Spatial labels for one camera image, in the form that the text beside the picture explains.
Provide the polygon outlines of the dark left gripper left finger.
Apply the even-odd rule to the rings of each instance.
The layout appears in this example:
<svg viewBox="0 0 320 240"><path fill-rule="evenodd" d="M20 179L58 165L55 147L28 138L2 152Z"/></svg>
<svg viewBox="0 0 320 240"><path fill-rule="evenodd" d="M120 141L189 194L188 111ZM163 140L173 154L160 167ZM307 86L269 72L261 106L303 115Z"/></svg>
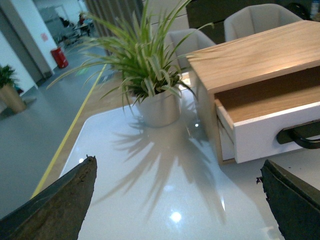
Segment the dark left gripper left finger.
<svg viewBox="0 0 320 240"><path fill-rule="evenodd" d="M76 240L97 178L97 159L86 159L0 220L2 240Z"/></svg>

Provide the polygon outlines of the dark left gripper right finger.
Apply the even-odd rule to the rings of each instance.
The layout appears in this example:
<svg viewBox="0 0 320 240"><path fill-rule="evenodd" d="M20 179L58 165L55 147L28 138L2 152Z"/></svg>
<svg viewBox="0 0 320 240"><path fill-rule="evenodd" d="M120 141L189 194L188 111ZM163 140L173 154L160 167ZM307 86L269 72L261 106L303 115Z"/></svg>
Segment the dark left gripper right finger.
<svg viewBox="0 0 320 240"><path fill-rule="evenodd" d="M320 191L271 160L260 169L266 201L286 240L320 238Z"/></svg>

